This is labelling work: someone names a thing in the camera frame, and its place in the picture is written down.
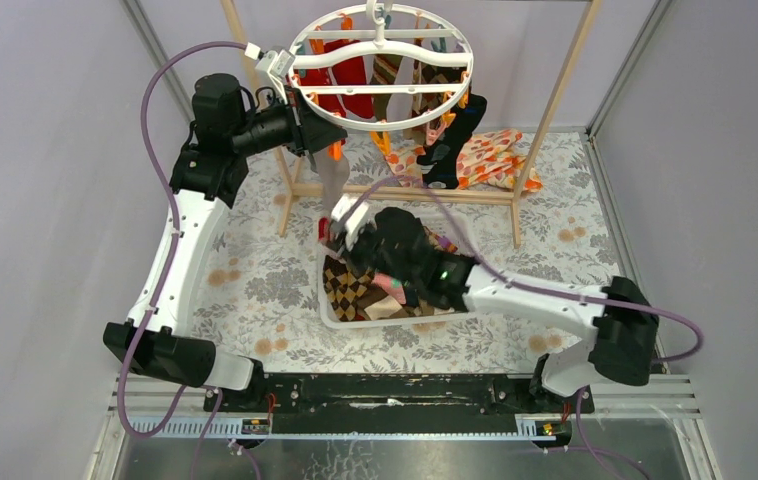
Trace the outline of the white round sock hanger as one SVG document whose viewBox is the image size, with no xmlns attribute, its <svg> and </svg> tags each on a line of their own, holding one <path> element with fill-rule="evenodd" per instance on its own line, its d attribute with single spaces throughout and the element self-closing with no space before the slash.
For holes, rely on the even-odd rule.
<svg viewBox="0 0 758 480">
<path fill-rule="evenodd" d="M 327 13 L 278 54 L 285 86 L 321 117 L 381 136 L 423 130 L 433 138 L 469 103 L 474 54 L 442 17 L 393 1 Z"/>
</svg>

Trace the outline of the grey sock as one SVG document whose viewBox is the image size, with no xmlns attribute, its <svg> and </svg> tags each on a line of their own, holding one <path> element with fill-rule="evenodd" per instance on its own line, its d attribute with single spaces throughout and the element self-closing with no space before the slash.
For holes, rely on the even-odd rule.
<svg viewBox="0 0 758 480">
<path fill-rule="evenodd" d="M 315 155 L 317 174 L 322 185 L 322 205 L 325 214 L 330 214 L 343 195 L 350 176 L 348 158 L 341 155 L 335 160 L 326 151 Z"/>
</svg>

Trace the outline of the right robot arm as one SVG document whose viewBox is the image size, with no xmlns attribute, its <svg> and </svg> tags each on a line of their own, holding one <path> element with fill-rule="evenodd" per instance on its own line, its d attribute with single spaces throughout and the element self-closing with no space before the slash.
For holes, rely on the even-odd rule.
<svg viewBox="0 0 758 480">
<path fill-rule="evenodd" d="M 333 250 L 354 270 L 399 280 L 433 307 L 509 315 L 577 337 L 537 361 L 528 396 L 538 410 L 552 412 L 590 384 L 649 382 L 659 319 L 625 277 L 576 286 L 498 271 L 434 246 L 421 220 L 396 207 L 375 215 L 361 207 L 350 218 L 336 213 L 329 232 Z"/>
</svg>

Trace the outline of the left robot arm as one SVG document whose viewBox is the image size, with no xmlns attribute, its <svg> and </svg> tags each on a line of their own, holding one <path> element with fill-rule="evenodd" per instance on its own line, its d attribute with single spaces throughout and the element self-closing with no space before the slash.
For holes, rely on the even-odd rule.
<svg viewBox="0 0 758 480">
<path fill-rule="evenodd" d="M 251 411 L 265 397 L 263 381 L 253 376 L 260 363 L 190 333 L 191 307 L 213 238 L 221 233 L 249 173 L 248 157 L 278 147 L 310 156 L 347 133 L 317 115 L 291 88 L 283 99 L 256 110 L 248 89 L 225 73 L 196 82 L 192 109 L 191 134 L 168 183 L 171 204 L 156 258 L 126 321 L 108 323 L 103 343 L 129 363 L 132 373 L 226 389 L 237 408 Z"/>
</svg>

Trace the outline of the orange clothespin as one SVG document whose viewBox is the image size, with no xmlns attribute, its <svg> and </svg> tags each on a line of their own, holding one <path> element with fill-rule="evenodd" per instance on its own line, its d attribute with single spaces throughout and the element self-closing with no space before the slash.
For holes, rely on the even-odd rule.
<svg viewBox="0 0 758 480">
<path fill-rule="evenodd" d="M 344 141 L 334 142 L 327 148 L 328 156 L 335 162 L 338 162 L 343 157 L 343 144 Z"/>
</svg>

